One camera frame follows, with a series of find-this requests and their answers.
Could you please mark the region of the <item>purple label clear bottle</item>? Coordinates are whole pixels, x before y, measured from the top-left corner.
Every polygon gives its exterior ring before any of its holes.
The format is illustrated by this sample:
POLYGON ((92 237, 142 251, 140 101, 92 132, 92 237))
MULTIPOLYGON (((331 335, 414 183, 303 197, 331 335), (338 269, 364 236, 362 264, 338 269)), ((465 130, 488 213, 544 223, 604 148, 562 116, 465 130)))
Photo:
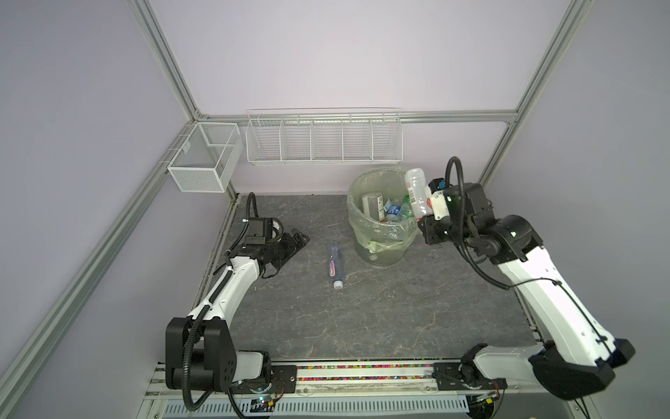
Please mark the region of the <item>purple label clear bottle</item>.
POLYGON ((344 287, 345 281, 345 265, 344 255, 339 242, 333 241, 329 244, 329 256, 329 278, 333 283, 333 288, 341 290, 344 287))

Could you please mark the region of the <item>blue cap pepsi bottle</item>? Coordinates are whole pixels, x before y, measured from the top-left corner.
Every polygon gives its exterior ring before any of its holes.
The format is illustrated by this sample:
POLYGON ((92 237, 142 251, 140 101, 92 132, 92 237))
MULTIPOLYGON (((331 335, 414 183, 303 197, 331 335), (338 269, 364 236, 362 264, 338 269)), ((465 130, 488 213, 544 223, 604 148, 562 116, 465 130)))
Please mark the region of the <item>blue cap pepsi bottle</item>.
POLYGON ((385 221, 387 223, 393 223, 393 222, 400 221, 400 212, 401 212, 401 204, 402 203, 403 202, 401 200, 398 200, 398 199, 395 199, 395 200, 388 199, 387 200, 387 202, 385 204, 385 207, 384 207, 384 210, 385 210, 385 213, 386 213, 385 221))

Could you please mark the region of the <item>red cap white bottle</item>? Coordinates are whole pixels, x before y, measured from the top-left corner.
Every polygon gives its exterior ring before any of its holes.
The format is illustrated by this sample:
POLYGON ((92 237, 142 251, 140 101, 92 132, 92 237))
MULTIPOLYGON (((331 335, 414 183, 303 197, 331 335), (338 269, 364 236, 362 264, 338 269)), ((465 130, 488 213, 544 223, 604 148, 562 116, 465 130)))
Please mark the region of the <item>red cap white bottle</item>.
POLYGON ((424 216, 432 215, 433 210, 429 205, 429 190, 424 171, 420 168, 408 170, 404 182, 415 219, 420 220, 424 216))

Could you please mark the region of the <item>flower label tea bottle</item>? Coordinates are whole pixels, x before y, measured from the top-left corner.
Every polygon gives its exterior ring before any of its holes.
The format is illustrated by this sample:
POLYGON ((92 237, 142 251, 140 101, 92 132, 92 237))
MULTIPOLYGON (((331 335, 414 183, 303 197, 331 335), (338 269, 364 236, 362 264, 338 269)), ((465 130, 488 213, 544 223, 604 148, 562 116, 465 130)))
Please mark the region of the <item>flower label tea bottle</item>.
POLYGON ((383 195, 380 192, 369 192, 361 197, 362 212, 376 222, 382 222, 385 217, 383 195))

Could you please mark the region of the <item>green bottle yellow cap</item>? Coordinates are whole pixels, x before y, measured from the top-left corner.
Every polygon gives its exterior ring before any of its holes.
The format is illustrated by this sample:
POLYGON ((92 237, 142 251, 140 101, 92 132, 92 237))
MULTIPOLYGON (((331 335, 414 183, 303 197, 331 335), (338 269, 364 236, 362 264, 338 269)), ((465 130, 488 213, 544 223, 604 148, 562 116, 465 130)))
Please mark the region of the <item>green bottle yellow cap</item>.
POLYGON ((414 219, 415 214, 413 212, 412 204, 409 196, 403 198, 403 203, 401 204, 400 220, 414 219))

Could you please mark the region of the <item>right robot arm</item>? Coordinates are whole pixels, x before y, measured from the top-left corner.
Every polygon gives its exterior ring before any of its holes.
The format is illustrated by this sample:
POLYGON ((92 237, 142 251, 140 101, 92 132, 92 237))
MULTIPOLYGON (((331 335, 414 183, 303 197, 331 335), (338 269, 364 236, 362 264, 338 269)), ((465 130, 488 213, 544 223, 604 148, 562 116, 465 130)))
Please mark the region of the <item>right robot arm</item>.
POLYGON ((485 256, 509 279, 497 286, 521 294, 549 339, 530 347, 477 344, 462 356, 457 372, 462 382, 469 386, 483 379, 531 382, 569 401, 605 390, 616 368, 631 361, 633 344, 614 338, 593 318, 526 219, 510 215, 490 220, 467 241, 483 244, 485 256))

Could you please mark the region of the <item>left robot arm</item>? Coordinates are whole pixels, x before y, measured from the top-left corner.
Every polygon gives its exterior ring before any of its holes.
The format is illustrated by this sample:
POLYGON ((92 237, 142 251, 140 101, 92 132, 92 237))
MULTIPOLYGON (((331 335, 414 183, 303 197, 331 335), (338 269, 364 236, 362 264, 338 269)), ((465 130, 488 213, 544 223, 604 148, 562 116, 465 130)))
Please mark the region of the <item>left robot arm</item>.
POLYGON ((279 272, 309 242, 297 229, 271 238, 241 239, 203 300, 187 316, 171 319, 166 328, 166 385, 181 391, 188 411, 199 410, 212 394, 230 394, 245 382, 259 390, 272 387, 269 354, 237 351, 230 327, 265 269, 271 266, 279 272))

